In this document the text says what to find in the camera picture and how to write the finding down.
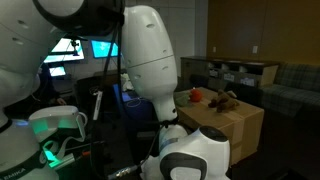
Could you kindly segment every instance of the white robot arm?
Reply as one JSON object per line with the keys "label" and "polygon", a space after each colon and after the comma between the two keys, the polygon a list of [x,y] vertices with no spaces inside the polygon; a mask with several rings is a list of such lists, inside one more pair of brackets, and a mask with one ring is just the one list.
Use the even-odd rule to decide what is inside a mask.
{"label": "white robot arm", "polygon": [[[163,22],[154,9],[146,6],[124,10],[123,0],[2,0],[1,109],[30,94],[40,63],[66,33],[105,40],[124,24],[123,55],[135,90],[153,102],[160,122],[177,119],[173,101],[176,65]],[[48,165],[23,166],[40,156],[37,139],[30,126],[12,124],[2,111],[0,142],[0,179],[58,179]],[[160,156],[144,164],[147,179],[154,169],[160,173],[149,179],[186,179],[191,173],[201,180],[227,179],[229,142],[219,131],[201,127],[187,135],[181,126],[170,125],[162,128],[159,142]]]}

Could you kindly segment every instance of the computer monitor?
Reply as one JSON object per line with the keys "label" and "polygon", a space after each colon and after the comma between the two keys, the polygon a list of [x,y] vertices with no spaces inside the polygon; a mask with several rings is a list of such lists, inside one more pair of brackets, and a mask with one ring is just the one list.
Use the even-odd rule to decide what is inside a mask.
{"label": "computer monitor", "polygon": [[51,77],[64,76],[66,75],[66,71],[63,66],[50,68]]}
{"label": "computer monitor", "polygon": [[[108,57],[109,50],[111,48],[111,42],[106,41],[91,41],[93,57],[95,59]],[[111,56],[118,56],[118,46],[116,43],[113,44]]]}
{"label": "computer monitor", "polygon": [[[76,46],[76,51],[78,56],[73,54],[66,55],[49,55],[44,60],[44,63],[53,63],[53,62],[62,62],[62,61],[75,61],[84,59],[83,48],[80,40],[76,40],[76,43],[79,46]],[[71,39],[61,38],[58,44],[53,48],[51,52],[65,52],[65,51],[74,51],[73,46],[71,45]]]}

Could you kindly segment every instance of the green light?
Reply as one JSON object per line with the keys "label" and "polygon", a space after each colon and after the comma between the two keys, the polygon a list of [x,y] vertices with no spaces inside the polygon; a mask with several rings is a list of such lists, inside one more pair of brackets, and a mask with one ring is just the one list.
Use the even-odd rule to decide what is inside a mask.
{"label": "green light", "polygon": [[55,168],[56,166],[58,166],[59,164],[61,164],[61,161],[60,161],[59,159],[57,159],[56,156],[53,155],[51,151],[44,150],[44,153],[46,154],[47,159],[48,159],[49,161],[53,161],[53,162],[49,163],[49,166],[50,166],[51,168]]}
{"label": "green light", "polygon": [[48,130],[48,124],[47,124],[46,119],[38,120],[38,121],[31,123],[31,124],[32,124],[32,128],[33,128],[33,131],[35,134],[38,134],[42,131]]}
{"label": "green light", "polygon": [[46,154],[48,160],[50,160],[50,161],[58,161],[56,156],[53,155],[51,151],[45,150],[44,153]]}

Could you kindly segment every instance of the white panel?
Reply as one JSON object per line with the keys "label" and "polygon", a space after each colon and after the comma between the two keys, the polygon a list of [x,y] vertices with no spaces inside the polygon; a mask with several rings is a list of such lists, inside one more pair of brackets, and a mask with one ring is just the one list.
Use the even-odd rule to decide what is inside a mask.
{"label": "white panel", "polygon": [[168,27],[177,63],[177,74],[181,76],[180,58],[194,55],[195,10],[170,8]]}

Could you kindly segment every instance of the couch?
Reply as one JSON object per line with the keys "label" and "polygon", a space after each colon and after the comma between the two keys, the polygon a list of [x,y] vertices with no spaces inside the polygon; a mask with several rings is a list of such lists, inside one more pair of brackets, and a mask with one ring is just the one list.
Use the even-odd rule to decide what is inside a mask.
{"label": "couch", "polygon": [[302,109],[320,111],[320,66],[281,64],[274,84],[263,87],[265,109],[295,117]]}

